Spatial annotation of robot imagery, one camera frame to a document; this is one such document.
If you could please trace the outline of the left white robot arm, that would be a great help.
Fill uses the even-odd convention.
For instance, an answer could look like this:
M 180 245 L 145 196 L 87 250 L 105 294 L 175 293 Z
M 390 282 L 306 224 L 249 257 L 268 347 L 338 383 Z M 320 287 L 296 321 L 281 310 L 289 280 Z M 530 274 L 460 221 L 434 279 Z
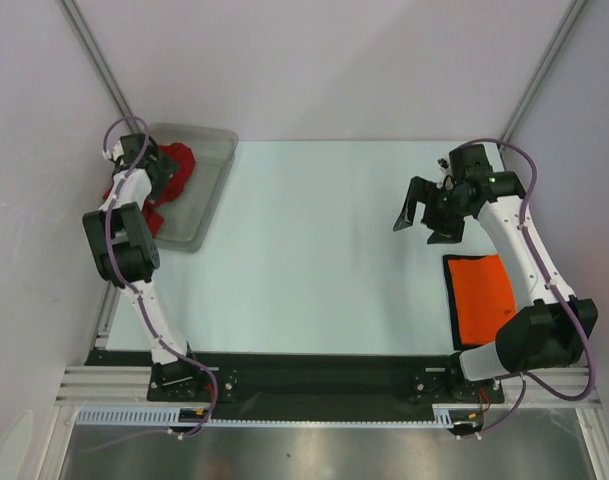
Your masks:
M 82 222 L 100 277 L 111 283 L 136 312 L 151 351 L 150 402 L 196 401 L 208 377 L 189 343 L 168 319 L 156 291 L 160 254 L 143 207 L 177 173 L 178 164 L 144 133 L 120 137 L 104 156 L 114 163 L 112 186 L 102 205 Z

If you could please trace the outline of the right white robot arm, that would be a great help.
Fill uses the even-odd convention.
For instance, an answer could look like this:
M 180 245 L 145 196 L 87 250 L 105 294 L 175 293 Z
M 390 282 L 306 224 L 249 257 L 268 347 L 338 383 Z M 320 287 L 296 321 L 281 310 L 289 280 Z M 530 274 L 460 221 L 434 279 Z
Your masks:
M 578 394 L 555 391 L 567 401 L 585 399 L 594 389 L 596 367 L 589 336 L 598 311 L 593 300 L 580 299 L 562 278 L 539 237 L 529 214 L 529 193 L 513 172 L 457 177 L 451 188 L 414 177 L 394 224 L 413 224 L 416 207 L 424 206 L 423 224 L 431 243 L 461 241 L 466 217 L 473 217 L 492 241 L 508 276 L 515 315 L 487 345 L 457 356 L 459 367 L 445 376 L 447 393 L 468 401 L 481 380 L 566 367 L 585 359 L 588 381 Z

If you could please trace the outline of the red t shirt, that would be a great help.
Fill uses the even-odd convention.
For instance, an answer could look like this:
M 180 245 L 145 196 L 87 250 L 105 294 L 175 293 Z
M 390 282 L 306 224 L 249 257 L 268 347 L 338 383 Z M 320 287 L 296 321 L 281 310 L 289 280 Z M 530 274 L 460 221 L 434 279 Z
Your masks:
M 135 150 L 126 153 L 122 142 L 118 141 L 112 152 L 105 150 L 103 156 L 114 163 L 113 185 L 104 194 L 104 202 L 98 211 L 85 215 L 83 226 L 89 239 L 104 236 L 105 212 L 112 200 L 114 219 L 118 210 L 130 203 L 140 208 L 144 222 L 155 238 L 165 219 L 158 212 L 161 205 L 173 202 L 184 191 L 196 166 L 192 150 L 182 143 L 158 146 L 151 142 L 144 157 L 133 172 L 126 176 L 130 165 L 136 159 L 141 147 L 135 143 Z

